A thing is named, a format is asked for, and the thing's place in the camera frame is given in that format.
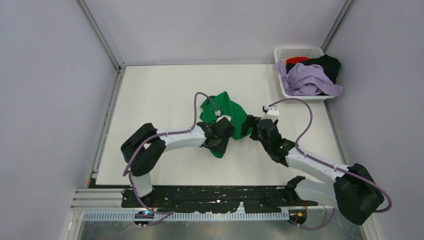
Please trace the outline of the red t shirt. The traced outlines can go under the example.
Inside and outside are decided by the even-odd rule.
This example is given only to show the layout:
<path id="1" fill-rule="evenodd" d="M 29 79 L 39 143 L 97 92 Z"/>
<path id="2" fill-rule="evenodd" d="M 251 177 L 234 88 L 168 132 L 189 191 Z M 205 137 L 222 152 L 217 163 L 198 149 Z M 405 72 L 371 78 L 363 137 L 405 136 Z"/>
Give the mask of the red t shirt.
<path id="1" fill-rule="evenodd" d="M 296 57 L 287 58 L 285 60 L 285 63 L 286 63 L 286 65 L 295 65 L 299 62 L 304 62 L 304 61 L 307 61 L 307 60 L 309 60 L 309 58 L 306 57 L 306 56 L 296 56 Z"/>

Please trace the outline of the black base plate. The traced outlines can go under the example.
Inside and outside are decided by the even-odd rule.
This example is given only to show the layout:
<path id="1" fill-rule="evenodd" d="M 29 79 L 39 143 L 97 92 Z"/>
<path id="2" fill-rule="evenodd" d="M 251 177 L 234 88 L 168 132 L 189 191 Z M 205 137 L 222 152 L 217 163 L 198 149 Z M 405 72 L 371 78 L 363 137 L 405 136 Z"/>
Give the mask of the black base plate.
<path id="1" fill-rule="evenodd" d="M 234 213 L 242 206 L 248 213 L 277 213 L 283 207 L 315 207 L 284 186 L 155 185 L 138 201 L 132 189 L 121 191 L 122 208 L 148 208 L 159 213 Z"/>

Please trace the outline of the white laundry basket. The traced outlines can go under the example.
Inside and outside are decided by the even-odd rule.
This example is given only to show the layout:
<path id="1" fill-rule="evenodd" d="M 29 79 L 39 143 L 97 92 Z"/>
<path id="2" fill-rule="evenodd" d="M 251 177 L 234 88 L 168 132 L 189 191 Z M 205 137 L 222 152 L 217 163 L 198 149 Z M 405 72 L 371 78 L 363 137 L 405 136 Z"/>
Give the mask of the white laundry basket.
<path id="1" fill-rule="evenodd" d="M 274 60 L 277 63 L 278 61 L 282 61 L 285 59 L 295 58 L 295 57 L 306 57 L 309 59 L 319 58 L 324 56 L 325 53 L 320 47 L 315 46 L 282 46 L 276 47 L 273 50 Z M 301 99 L 306 102 L 323 102 L 328 99 L 333 99 L 335 96 L 330 95 L 315 95 L 315 96 L 303 96 L 303 95 L 289 95 L 286 93 L 284 84 L 282 82 L 282 77 L 278 74 L 278 82 L 281 89 L 281 93 L 284 98 L 296 98 Z"/>

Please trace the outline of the right corner frame post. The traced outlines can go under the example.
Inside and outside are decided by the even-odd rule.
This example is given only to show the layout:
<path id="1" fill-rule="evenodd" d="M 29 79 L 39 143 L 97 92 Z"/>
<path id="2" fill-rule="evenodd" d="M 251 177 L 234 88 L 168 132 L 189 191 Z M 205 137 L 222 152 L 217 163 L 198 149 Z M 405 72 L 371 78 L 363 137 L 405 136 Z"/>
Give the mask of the right corner frame post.
<path id="1" fill-rule="evenodd" d="M 356 0 L 343 1 L 343 5 L 340 11 L 338 12 L 333 24 L 331 25 L 329 32 L 327 33 L 323 43 L 321 44 L 320 48 L 323 50 L 324 53 L 328 50 L 331 42 L 342 27 L 345 18 L 349 15 L 351 8 L 354 6 L 355 3 Z"/>

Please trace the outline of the corner frame post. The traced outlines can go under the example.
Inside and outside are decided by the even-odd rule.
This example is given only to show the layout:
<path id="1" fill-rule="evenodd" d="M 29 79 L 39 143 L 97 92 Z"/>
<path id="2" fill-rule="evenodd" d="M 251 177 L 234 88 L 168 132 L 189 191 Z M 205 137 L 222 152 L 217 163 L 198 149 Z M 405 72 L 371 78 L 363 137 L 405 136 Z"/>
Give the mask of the corner frame post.
<path id="1" fill-rule="evenodd" d="M 77 0 L 76 2 L 80 5 L 84 16 L 87 18 L 112 65 L 117 72 L 121 72 L 126 67 L 125 61 L 121 56 L 97 2 L 95 0 Z"/>
<path id="2" fill-rule="evenodd" d="M 331 25 L 329 32 L 327 33 L 323 43 L 321 44 L 320 48 L 323 50 L 324 53 L 328 50 L 331 42 L 342 27 L 345 18 L 349 15 L 351 8 L 354 6 L 355 3 L 356 0 L 343 1 L 343 5 L 340 11 L 338 12 L 333 24 Z"/>

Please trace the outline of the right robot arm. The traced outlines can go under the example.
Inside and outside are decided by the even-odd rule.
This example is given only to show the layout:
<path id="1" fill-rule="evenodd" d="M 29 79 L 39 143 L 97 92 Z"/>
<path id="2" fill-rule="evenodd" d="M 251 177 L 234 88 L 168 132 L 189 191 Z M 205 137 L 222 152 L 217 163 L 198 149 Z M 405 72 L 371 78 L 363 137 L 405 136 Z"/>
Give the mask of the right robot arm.
<path id="1" fill-rule="evenodd" d="M 261 143 L 277 164 L 300 170 L 318 181 L 297 176 L 287 183 L 285 198 L 291 205 L 313 201 L 337 209 L 347 220 L 362 225 L 384 202 L 384 193 L 368 170 L 358 163 L 348 166 L 330 162 L 283 138 L 277 122 L 248 115 L 241 133 Z"/>

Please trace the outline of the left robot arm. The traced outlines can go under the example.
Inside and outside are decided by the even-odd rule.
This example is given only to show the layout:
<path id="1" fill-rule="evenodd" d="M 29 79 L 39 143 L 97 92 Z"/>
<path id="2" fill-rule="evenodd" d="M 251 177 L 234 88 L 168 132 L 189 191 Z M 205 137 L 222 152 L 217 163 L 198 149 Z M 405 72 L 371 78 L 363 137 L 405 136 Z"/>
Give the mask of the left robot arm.
<path id="1" fill-rule="evenodd" d="M 152 123 L 142 125 L 120 147 L 126 162 L 123 176 L 129 176 L 134 200 L 141 207 L 153 202 L 150 171 L 162 154 L 182 148 L 206 148 L 224 154 L 235 127 L 229 116 L 211 123 L 197 122 L 190 128 L 157 129 Z"/>

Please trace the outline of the lavender t shirt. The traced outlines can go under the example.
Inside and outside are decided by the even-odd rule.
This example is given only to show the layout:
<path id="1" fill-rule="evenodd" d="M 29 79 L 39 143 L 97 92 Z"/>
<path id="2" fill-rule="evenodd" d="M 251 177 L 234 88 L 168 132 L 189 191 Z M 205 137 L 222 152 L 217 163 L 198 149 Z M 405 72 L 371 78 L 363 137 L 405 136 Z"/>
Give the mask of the lavender t shirt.
<path id="1" fill-rule="evenodd" d="M 289 96 L 313 97 L 320 94 L 337 97 L 344 88 L 333 83 L 322 66 L 296 63 L 290 70 L 278 61 L 273 69 L 280 75 L 283 91 Z"/>

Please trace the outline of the left corner frame post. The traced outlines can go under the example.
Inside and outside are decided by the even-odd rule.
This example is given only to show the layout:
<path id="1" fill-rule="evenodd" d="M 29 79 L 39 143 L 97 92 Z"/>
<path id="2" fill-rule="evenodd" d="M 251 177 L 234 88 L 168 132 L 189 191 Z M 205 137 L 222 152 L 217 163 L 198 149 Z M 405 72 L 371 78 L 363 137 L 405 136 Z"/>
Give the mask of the left corner frame post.
<path id="1" fill-rule="evenodd" d="M 77 0 L 76 2 L 80 5 L 84 16 L 87 18 L 112 65 L 117 72 L 121 72 L 126 67 L 125 61 L 121 56 L 97 2 L 95 0 Z"/>

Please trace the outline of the black t shirt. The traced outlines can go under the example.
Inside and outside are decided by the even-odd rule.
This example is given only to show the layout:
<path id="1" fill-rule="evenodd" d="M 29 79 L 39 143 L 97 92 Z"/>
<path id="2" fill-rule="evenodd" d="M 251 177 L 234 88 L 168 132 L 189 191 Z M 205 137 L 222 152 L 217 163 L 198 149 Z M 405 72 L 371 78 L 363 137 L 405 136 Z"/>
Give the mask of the black t shirt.
<path id="1" fill-rule="evenodd" d="M 337 77 L 339 76 L 339 70 L 341 69 L 341 63 L 339 62 L 337 58 L 325 54 L 318 58 L 309 58 L 309 60 L 298 62 L 298 63 L 302 63 L 305 66 L 310 66 L 310 65 L 321 66 L 323 69 L 323 72 L 332 81 L 332 83 L 333 84 L 337 83 Z M 289 72 L 295 65 L 285 64 L 286 71 Z"/>

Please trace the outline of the green t shirt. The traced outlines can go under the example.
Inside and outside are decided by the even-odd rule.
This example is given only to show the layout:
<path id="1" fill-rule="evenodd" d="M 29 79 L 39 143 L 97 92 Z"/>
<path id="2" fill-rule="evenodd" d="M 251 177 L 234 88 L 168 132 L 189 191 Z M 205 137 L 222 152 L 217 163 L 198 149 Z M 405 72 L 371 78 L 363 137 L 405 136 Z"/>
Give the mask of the green t shirt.
<path id="1" fill-rule="evenodd" d="M 245 110 L 238 103 L 232 101 L 226 91 L 223 91 L 218 95 L 210 95 L 209 98 L 213 100 L 222 115 L 231 117 L 231 123 L 235 128 L 232 138 L 236 141 L 243 139 L 245 136 L 242 135 L 242 124 L 248 117 Z M 202 122 L 211 124 L 216 120 L 216 109 L 208 98 L 203 101 L 200 108 L 202 109 L 202 112 L 199 118 Z"/>

